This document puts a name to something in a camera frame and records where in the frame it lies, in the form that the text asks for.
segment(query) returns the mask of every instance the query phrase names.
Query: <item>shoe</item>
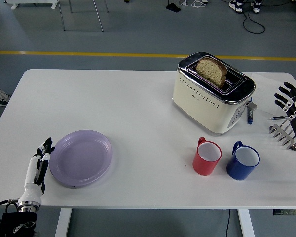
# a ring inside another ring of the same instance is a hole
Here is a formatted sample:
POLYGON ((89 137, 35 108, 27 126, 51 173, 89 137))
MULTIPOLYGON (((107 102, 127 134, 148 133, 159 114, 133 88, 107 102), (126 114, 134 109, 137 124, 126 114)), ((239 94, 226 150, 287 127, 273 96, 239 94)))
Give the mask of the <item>shoe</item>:
POLYGON ((256 1, 251 3, 251 7, 253 9, 253 12, 258 14, 260 12, 261 3, 256 3, 256 1))
POLYGON ((235 0, 229 3, 229 6, 234 9, 237 13, 242 13, 242 4, 237 3, 235 0))
POLYGON ((3 90, 0 89, 0 106, 6 106, 10 98, 11 96, 9 96, 3 90))

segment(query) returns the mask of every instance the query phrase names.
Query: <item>bread slice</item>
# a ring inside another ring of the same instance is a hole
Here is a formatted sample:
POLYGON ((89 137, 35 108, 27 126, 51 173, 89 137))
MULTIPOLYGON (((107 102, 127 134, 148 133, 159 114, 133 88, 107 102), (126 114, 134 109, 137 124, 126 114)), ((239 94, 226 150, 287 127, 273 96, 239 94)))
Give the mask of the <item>bread slice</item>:
POLYGON ((204 79, 222 88, 226 80, 227 69, 221 62, 204 57, 198 61, 196 72, 204 79))

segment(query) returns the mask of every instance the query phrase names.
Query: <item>pen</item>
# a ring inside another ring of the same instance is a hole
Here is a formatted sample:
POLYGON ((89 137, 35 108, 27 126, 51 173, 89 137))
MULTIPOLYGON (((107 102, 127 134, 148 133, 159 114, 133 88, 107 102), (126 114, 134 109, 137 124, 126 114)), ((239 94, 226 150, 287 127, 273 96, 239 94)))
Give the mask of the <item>pen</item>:
POLYGON ((288 116, 277 116, 277 117, 271 117, 268 120, 282 120, 282 119, 287 119, 288 116))
POLYGON ((253 122, 253 111, 248 108, 248 124, 252 124, 252 122, 253 122))

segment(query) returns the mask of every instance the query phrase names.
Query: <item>chair leg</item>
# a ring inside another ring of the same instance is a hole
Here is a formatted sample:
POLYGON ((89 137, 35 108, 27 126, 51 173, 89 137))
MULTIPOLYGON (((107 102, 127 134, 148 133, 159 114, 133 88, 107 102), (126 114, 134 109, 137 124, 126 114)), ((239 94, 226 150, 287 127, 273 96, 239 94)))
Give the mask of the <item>chair leg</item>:
POLYGON ((69 8, 70 8, 70 13, 72 13, 73 12, 73 10, 72 10, 72 8, 71 8, 71 2, 70 2, 70 0, 68 0, 69 1, 69 8))
POLYGON ((98 10, 97 10, 97 6, 96 6, 94 0, 93 0, 93 3, 94 3, 95 11, 97 12, 97 15, 98 15, 98 19, 99 19, 99 22, 100 22, 101 30, 103 31, 103 27, 102 27, 102 23, 101 23, 101 20, 100 20, 100 16, 99 16, 99 13, 98 13, 98 10))
POLYGON ((109 12, 108 10, 108 6, 107 6, 107 1, 103 0, 104 1, 104 4, 105 4, 105 8, 107 9, 107 12, 109 12))
POLYGON ((64 24, 63 15, 62 15, 62 13, 61 13, 60 2, 59 2, 59 0, 57 0, 57 2, 58 2, 58 7, 59 7, 59 12, 60 12, 60 17, 61 17, 61 23, 63 24, 63 29, 64 29, 64 31, 65 31, 65 24, 64 24))

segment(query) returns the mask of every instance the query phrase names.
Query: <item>yellow floor line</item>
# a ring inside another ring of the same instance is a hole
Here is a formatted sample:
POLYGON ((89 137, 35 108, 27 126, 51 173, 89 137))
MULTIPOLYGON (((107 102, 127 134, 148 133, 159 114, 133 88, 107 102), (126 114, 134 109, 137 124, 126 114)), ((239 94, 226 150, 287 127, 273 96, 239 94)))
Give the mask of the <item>yellow floor line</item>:
MULTIPOLYGON (((102 56, 102 57, 152 57, 152 58, 186 58, 188 54, 158 54, 158 53, 100 53, 100 52, 52 52, 52 51, 0 51, 0 54, 10 55, 58 55, 58 56, 102 56)), ((256 57, 216 55, 220 59, 234 60, 269 60, 296 61, 294 57, 256 57)))

